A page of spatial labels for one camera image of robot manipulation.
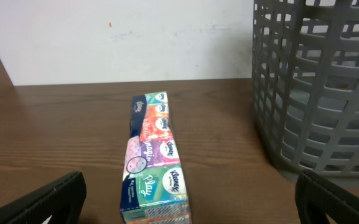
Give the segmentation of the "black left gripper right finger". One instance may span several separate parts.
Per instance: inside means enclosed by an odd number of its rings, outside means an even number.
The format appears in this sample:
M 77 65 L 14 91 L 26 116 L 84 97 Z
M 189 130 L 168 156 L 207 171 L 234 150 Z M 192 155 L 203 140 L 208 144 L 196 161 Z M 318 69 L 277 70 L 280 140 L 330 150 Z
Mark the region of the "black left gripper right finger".
M 359 223 L 359 198 L 311 170 L 299 174 L 295 201 L 302 224 Z

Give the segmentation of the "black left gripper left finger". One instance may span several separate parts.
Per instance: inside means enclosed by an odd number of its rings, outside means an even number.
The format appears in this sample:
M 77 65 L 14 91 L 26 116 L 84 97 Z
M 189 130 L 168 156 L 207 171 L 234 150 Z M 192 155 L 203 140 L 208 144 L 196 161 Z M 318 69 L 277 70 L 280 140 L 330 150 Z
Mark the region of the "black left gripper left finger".
M 0 224 L 77 223 L 86 199 L 79 171 L 67 175 L 0 208 Z

